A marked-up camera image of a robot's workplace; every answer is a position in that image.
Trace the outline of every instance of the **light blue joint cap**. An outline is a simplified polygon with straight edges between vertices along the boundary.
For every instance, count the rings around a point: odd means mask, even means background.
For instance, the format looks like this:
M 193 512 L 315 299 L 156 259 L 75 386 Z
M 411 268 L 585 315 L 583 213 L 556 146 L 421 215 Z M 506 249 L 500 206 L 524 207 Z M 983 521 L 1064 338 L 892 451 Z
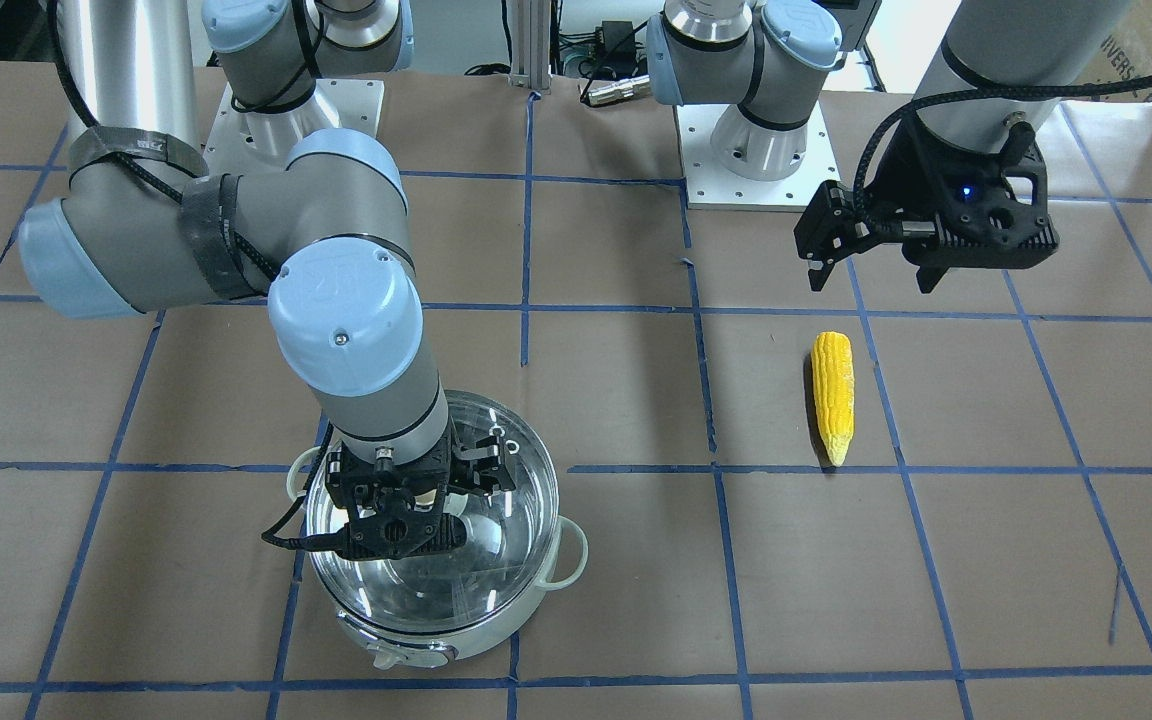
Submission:
M 679 76 L 673 71 L 673 55 L 659 13 L 647 21 L 647 75 L 652 78 L 652 96 L 659 104 L 682 105 Z
M 202 26 L 215 53 L 251 47 L 283 18 L 291 0 L 206 0 Z
M 403 44 L 397 47 L 397 60 L 394 60 L 392 70 L 406 70 L 412 67 L 412 53 L 416 51 L 416 28 L 412 28 L 412 6 L 410 0 L 402 0 L 399 9 L 402 13 Z
M 842 47 L 838 20 L 812 0 L 767 0 L 763 26 L 786 53 L 818 70 L 832 70 Z
M 420 296 L 388 250 L 328 237 L 293 255 L 270 287 L 270 323 L 302 381 L 340 397 L 389 387 L 420 349 Z
M 60 314 L 76 320 L 141 314 L 88 258 L 60 200 L 29 209 L 20 220 L 17 242 L 29 283 Z
M 385 145 L 381 145 L 376 137 L 349 128 L 320 129 L 320 131 L 311 132 L 304 141 L 297 142 L 296 146 L 291 147 L 291 152 L 287 154 L 287 167 L 291 168 L 294 161 L 305 158 L 305 156 L 319 154 L 342 156 L 342 158 L 357 160 L 382 174 L 389 184 L 394 185 L 394 190 L 397 190 L 397 195 L 403 197 L 403 209 L 409 209 L 407 192 L 403 192 L 403 181 L 397 175 L 394 156 L 391 156 L 389 151 L 385 150 Z

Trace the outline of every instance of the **pot handle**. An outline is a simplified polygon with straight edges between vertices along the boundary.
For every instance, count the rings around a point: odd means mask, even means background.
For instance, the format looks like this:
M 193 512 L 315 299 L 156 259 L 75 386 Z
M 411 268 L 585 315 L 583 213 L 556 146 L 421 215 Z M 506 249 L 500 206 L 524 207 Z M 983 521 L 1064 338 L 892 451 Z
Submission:
M 576 539 L 579 539 L 579 562 L 577 562 L 576 569 L 573 570 L 573 574 L 571 575 L 567 575 L 566 578 L 562 578 L 562 579 L 537 579 L 536 581 L 536 586 L 539 588 L 539 589 L 543 589 L 543 591 L 545 591 L 545 592 L 561 591 L 561 589 L 567 588 L 567 585 L 570 585 L 570 584 L 575 583 L 576 579 L 579 579 L 581 575 L 585 573 L 585 563 L 589 562 L 589 538 L 585 537 L 585 530 L 579 529 L 579 525 L 577 525 L 576 523 L 573 523 L 573 521 L 570 521 L 568 518 L 563 518 L 562 515 L 559 515 L 558 516 L 558 532 L 559 532 L 558 546 L 561 546 L 561 544 L 562 544 L 562 532 L 563 532 L 563 530 L 571 530 L 571 532 L 576 536 Z M 558 555 L 558 546 L 554 547 L 554 555 Z

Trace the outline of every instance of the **white mounting plate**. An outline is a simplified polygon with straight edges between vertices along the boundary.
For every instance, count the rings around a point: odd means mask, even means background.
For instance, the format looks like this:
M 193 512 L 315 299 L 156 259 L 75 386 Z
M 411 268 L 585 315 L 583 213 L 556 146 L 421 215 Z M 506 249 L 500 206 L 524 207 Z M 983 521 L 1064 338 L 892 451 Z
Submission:
M 679 145 L 687 176 L 687 206 L 698 210 L 781 210 L 797 213 L 812 200 L 817 187 L 838 177 L 829 132 L 820 105 L 808 120 L 808 149 L 799 168 L 782 181 L 737 176 L 718 161 L 708 136 L 727 105 L 682 105 L 677 108 Z
M 328 97 L 340 114 L 340 127 L 356 129 L 376 137 L 380 124 L 380 104 L 385 83 L 379 79 L 319 79 L 319 92 Z M 265 156 L 247 142 L 247 118 L 229 106 L 233 91 L 225 85 L 220 108 L 215 109 L 207 145 L 202 156 L 211 173 L 248 174 L 287 169 L 285 158 Z

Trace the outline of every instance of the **grid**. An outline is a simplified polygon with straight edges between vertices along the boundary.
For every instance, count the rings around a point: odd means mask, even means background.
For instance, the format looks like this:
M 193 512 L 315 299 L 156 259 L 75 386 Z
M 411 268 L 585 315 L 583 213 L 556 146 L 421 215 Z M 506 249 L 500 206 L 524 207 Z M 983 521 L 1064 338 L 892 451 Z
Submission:
M 293 616 L 296 614 L 300 585 L 303 579 L 303 566 L 305 558 L 303 553 L 297 553 L 291 570 L 291 583 L 285 601 L 285 614 L 282 631 L 278 643 L 276 664 L 273 675 L 270 679 L 251 679 L 243 682 L 215 682 L 215 683 L 177 683 L 177 682 L 58 682 L 50 677 L 52 662 L 55 660 L 56 651 L 61 637 L 65 634 L 65 626 L 73 606 L 74 593 L 77 592 L 78 579 L 83 574 L 84 561 L 88 559 L 88 551 L 91 548 L 92 536 L 96 530 L 97 520 L 100 516 L 105 492 L 109 487 L 109 479 L 114 473 L 123 471 L 137 471 L 137 473 L 220 473 L 220 471 L 241 471 L 242 473 L 285 473 L 286 465 L 221 465 L 221 464 L 152 464 L 152 462 L 124 462 L 119 460 L 120 448 L 127 434 L 132 410 L 137 404 L 141 388 L 145 382 L 147 366 L 152 355 L 154 355 L 159 329 L 165 316 L 160 313 L 156 317 L 154 327 L 147 333 L 145 348 L 141 355 L 141 364 L 134 376 L 131 392 L 128 393 L 122 419 L 120 419 L 115 439 L 109 447 L 109 455 L 105 462 L 45 462 L 29 461 L 0 461 L 0 469 L 22 469 L 40 471 L 99 471 L 101 473 L 99 488 L 96 491 L 88 521 L 84 525 L 82 541 L 77 556 L 74 558 L 69 582 L 65 588 L 65 597 L 60 602 L 60 609 L 55 619 L 50 643 L 47 643 L 44 660 L 38 669 L 37 679 L 32 683 L 0 683 L 0 694 L 28 694 L 29 703 L 26 720 L 32 720 L 37 715 L 38 705 L 45 694 L 105 694 L 105 692 L 266 692 L 270 694 L 266 717 L 274 719 L 278 717 L 279 702 L 283 692 L 293 691 L 349 691 L 349 689 L 364 689 L 374 691 L 376 689 L 503 689 L 507 692 L 507 720 L 515 720 L 518 712 L 517 691 L 528 688 L 589 688 L 589 687 L 652 687 L 652 685 L 735 685 L 740 690 L 741 711 L 745 719 L 753 719 L 755 707 L 751 702 L 750 688 L 767 684 L 812 684 L 812 683 L 899 683 L 899 682 L 922 682 L 923 680 L 952 680 L 957 689 L 957 697 L 963 711 L 964 719 L 972 719 L 973 707 L 970 698 L 968 682 L 979 679 L 1069 679 L 1069 676 L 1149 676 L 1152 679 L 1152 665 L 1107 665 L 1107 666 L 1055 666 L 1055 667 L 969 667 L 961 662 L 957 642 L 955 639 L 954 623 L 948 611 L 942 590 L 940 574 L 937 570 L 937 558 L 933 555 L 932 544 L 929 541 L 927 529 L 923 521 L 918 493 L 915 491 L 911 475 L 992 475 L 992 473 L 1059 473 L 1075 475 L 1083 480 L 1087 495 L 1094 507 L 1098 523 L 1105 536 L 1106 546 L 1112 554 L 1112 559 L 1120 569 L 1121 582 L 1126 591 L 1126 597 L 1130 601 L 1130 611 L 1146 637 L 1149 652 L 1152 655 L 1152 628 L 1149 623 L 1146 612 L 1143 609 L 1137 588 L 1134 585 L 1132 575 L 1126 568 L 1123 556 L 1111 529 L 1111 522 L 1097 493 L 1097 487 L 1092 483 L 1097 475 L 1107 473 L 1137 473 L 1152 475 L 1152 467 L 1107 467 L 1090 465 L 1084 462 L 1079 448 L 1078 438 L 1075 437 L 1073 425 L 1064 404 L 1062 404 L 1052 374 L 1043 356 L 1037 335 L 1033 329 L 1034 317 L 1029 314 L 1021 302 L 1020 293 L 1016 291 L 1015 283 L 1009 273 L 1002 273 L 1007 291 L 1011 296 L 1015 305 L 1015 313 L 934 313 L 934 311 L 899 311 L 899 310 L 867 310 L 861 281 L 851 260 L 847 262 L 847 275 L 855 297 L 855 310 L 840 309 L 774 309 L 773 306 L 707 306 L 703 304 L 703 288 L 698 281 L 696 268 L 687 264 L 687 281 L 689 281 L 690 306 L 664 306 L 664 305 L 553 305 L 532 304 L 531 302 L 531 233 L 532 233 L 532 188 L 535 183 L 590 183 L 608 185 L 662 185 L 676 188 L 679 197 L 679 210 L 682 220 L 682 249 L 691 249 L 690 225 L 687 221 L 685 212 L 685 183 L 680 179 L 591 179 L 591 177 L 564 177 L 544 176 L 535 173 L 535 105 L 540 101 L 540 96 L 531 94 L 526 97 L 525 106 L 522 108 L 526 113 L 526 168 L 522 174 L 510 173 L 462 173 L 462 172 L 438 172 L 438 170 L 410 170 L 404 172 L 404 176 L 410 177 L 445 177 L 445 179 L 503 179 L 524 183 L 524 218 L 522 218 L 522 285 L 520 288 L 520 302 L 517 304 L 460 304 L 460 302 L 429 302 L 429 309 L 448 310 L 483 310 L 499 311 L 499 313 L 517 313 L 520 316 L 521 355 L 520 363 L 529 363 L 530 346 L 530 319 L 531 313 L 645 313 L 645 314 L 690 314 L 695 335 L 696 359 L 698 361 L 700 393 L 705 414 L 705 430 L 707 430 L 708 452 L 712 460 L 707 464 L 694 465 L 576 465 L 568 469 L 568 473 L 705 473 L 713 478 L 714 497 L 717 498 L 718 525 L 722 537 L 723 570 L 727 578 L 728 609 L 732 615 L 732 637 L 735 641 L 736 673 L 733 674 L 700 674 L 687 676 L 660 676 L 660 675 L 631 675 L 631 676 L 547 676 L 546 679 L 520 679 L 518 661 L 521 652 L 524 651 L 520 641 L 520 635 L 515 634 L 509 641 L 509 673 L 502 679 L 324 679 L 324 680 L 289 680 L 285 679 L 285 666 L 287 665 L 288 650 L 291 645 Z M 1139 262 L 1140 268 L 1146 273 L 1149 283 L 1152 287 L 1152 268 L 1149 266 L 1146 256 L 1135 240 L 1132 229 L 1124 219 L 1121 205 L 1152 204 L 1152 199 L 1140 199 L 1140 197 L 1115 197 L 1111 187 L 1101 176 L 1101 170 L 1091 152 L 1079 136 L 1073 118 L 1066 113 L 1064 108 L 1060 114 L 1061 122 L 1069 126 L 1073 136 L 1078 142 L 1083 158 L 1087 160 L 1096 181 L 1100 184 L 1105 197 L 1082 197 L 1082 196 L 1058 196 L 1053 200 L 1073 202 L 1096 202 L 1096 204 L 1107 204 L 1114 211 L 1115 218 L 1121 229 L 1132 245 L 1135 258 Z M 41 187 L 51 173 L 65 172 L 63 165 L 58 165 L 56 159 L 65 144 L 65 131 L 60 132 L 54 146 L 50 152 L 50 159 L 44 165 L 0 165 L 0 170 L 14 170 L 37 174 L 33 191 L 29 196 L 28 206 L 33 205 L 40 195 Z M 5 256 L 10 250 L 12 241 L 6 243 L 0 253 L 0 265 Z M 38 302 L 36 296 L 28 295 L 0 295 L 0 302 Z M 260 305 L 262 300 L 249 300 L 237 302 L 223 302 L 220 305 Z M 927 570 L 927 583 L 931 585 L 935 601 L 938 617 L 945 635 L 945 646 L 950 658 L 950 668 L 947 670 L 867 670 L 867 673 L 750 673 L 745 658 L 745 635 L 744 623 L 741 617 L 740 588 L 737 583 L 735 552 L 732 546 L 732 522 L 728 518 L 727 488 L 723 479 L 728 475 L 741 473 L 821 473 L 823 470 L 814 465 L 734 465 L 725 464 L 718 460 L 717 424 L 714 423 L 713 391 L 710 387 L 708 356 L 705 347 L 705 320 L 717 314 L 790 314 L 790 316 L 850 316 L 859 320 L 864 334 L 864 347 L 867 356 L 874 364 L 874 374 L 879 397 L 882 401 L 882 414 L 886 419 L 887 432 L 890 434 L 890 445 L 895 450 L 895 465 L 856 465 L 838 469 L 838 473 L 894 473 L 899 475 L 902 487 L 904 487 L 905 500 L 909 505 L 914 528 L 918 536 L 918 544 L 923 555 L 925 570 Z M 1032 348 L 1034 361 L 1037 361 L 1039 372 L 1043 374 L 1044 384 L 1051 396 L 1051 402 L 1055 407 L 1060 419 L 1062 432 L 1070 450 L 1073 452 L 1075 464 L 1073 467 L 956 467 L 956 465 L 911 465 L 905 462 L 904 453 L 901 450 L 901 438 L 897 432 L 895 414 L 892 410 L 890 396 L 887 392 L 887 382 L 882 377 L 881 354 L 879 343 L 876 341 L 872 318 L 924 318 L 924 319 L 975 319 L 992 320 L 993 323 L 1017 323 L 1023 327 L 1030 348 Z M 1151 323 L 1152 316 L 1109 316 L 1109 314 L 1043 314 L 1045 323 Z M 320 437 L 323 425 L 320 424 Z

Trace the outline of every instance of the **corn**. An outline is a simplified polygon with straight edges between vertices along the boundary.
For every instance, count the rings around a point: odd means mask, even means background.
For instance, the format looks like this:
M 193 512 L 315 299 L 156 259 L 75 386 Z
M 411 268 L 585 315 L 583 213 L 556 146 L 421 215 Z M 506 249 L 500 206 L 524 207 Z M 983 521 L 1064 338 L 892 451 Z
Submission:
M 851 341 L 846 334 L 824 332 L 812 344 L 812 388 L 820 442 L 834 467 L 842 465 L 856 432 L 856 377 Z

